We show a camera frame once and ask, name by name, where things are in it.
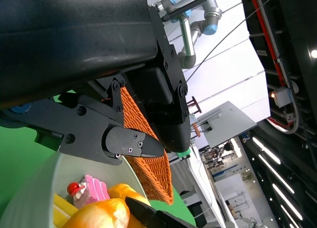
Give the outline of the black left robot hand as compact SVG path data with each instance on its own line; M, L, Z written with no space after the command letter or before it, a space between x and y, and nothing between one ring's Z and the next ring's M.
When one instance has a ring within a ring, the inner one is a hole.
M0 0L0 124L111 165L190 144L186 80L147 0Z

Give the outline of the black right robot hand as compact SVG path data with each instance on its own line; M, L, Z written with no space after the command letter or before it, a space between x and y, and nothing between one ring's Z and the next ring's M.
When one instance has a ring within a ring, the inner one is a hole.
M196 226L173 216L172 214L156 210L149 205L131 197L125 202L130 213L147 228L195 228Z

